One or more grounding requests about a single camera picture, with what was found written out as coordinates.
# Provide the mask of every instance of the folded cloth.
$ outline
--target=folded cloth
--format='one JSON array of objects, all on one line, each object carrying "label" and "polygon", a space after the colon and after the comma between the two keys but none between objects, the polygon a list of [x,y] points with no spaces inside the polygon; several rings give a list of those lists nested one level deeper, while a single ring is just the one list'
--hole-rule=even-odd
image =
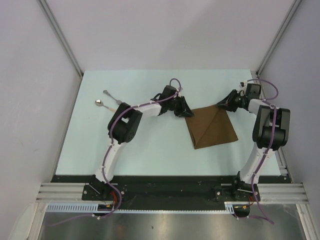
[{"label": "folded cloth", "polygon": [[232,143],[238,140],[226,110],[216,105],[193,109],[193,117],[186,117],[194,149],[206,148],[218,144]]}]

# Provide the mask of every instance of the white wall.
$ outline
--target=white wall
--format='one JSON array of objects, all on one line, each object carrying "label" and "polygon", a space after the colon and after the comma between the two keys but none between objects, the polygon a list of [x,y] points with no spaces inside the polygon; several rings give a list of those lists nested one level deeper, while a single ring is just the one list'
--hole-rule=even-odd
[{"label": "white wall", "polygon": [[48,3],[83,70],[256,70],[293,0]]},{"label": "white wall", "polygon": [[0,2],[0,239],[49,180],[80,79],[36,0]]},{"label": "white wall", "polygon": [[[278,106],[291,110],[285,153],[294,180],[303,182],[320,223],[320,1],[304,1],[262,78],[275,83]],[[267,95],[274,94],[267,88]]]}]

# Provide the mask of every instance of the reflective metal surface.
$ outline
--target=reflective metal surface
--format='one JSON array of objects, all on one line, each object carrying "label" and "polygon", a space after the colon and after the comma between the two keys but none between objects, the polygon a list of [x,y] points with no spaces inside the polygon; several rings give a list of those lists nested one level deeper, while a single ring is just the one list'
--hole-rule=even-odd
[{"label": "reflective metal surface", "polygon": [[[306,239],[295,205],[263,206],[275,225],[257,219],[236,220],[228,214],[117,213],[97,220],[81,213],[47,212],[40,240],[303,240]],[[253,206],[252,215],[260,214]]]}]

